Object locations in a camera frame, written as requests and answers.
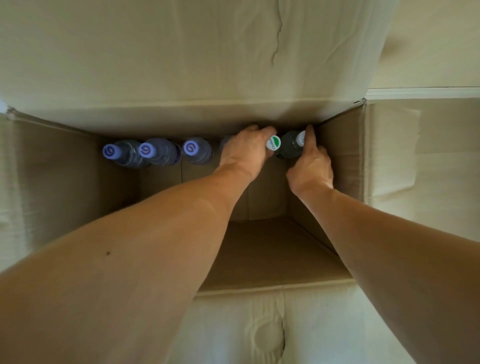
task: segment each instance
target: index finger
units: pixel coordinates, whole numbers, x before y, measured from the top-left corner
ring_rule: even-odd
[[[317,149],[317,138],[313,126],[307,126],[305,129],[305,142],[303,144],[303,153],[309,153]]]
[[[260,133],[262,134],[262,137],[266,143],[268,139],[276,134],[276,129],[273,126],[267,126],[266,128],[263,128]]]

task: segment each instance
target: person's right hand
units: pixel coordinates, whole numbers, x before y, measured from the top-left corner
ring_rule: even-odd
[[[295,166],[287,172],[290,189],[297,196],[319,186],[333,188],[333,171],[330,157],[324,147],[317,148],[315,132],[311,125],[305,132],[303,153]]]

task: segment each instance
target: skin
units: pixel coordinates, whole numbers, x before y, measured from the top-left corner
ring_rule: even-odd
[[[162,362],[274,133],[247,128],[211,176],[94,221],[4,271],[2,363]],[[480,356],[478,243],[334,190],[311,127],[287,178],[417,363]]]

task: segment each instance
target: white baseboard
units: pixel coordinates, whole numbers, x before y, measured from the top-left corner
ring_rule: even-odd
[[[367,100],[408,98],[477,98],[480,87],[371,88]]]

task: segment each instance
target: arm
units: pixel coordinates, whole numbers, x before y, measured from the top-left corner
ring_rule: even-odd
[[[252,126],[211,175],[94,221],[0,275],[2,363],[161,363],[268,157]]]
[[[480,358],[480,244],[368,207],[333,189],[312,127],[288,171],[357,283],[418,364]]]

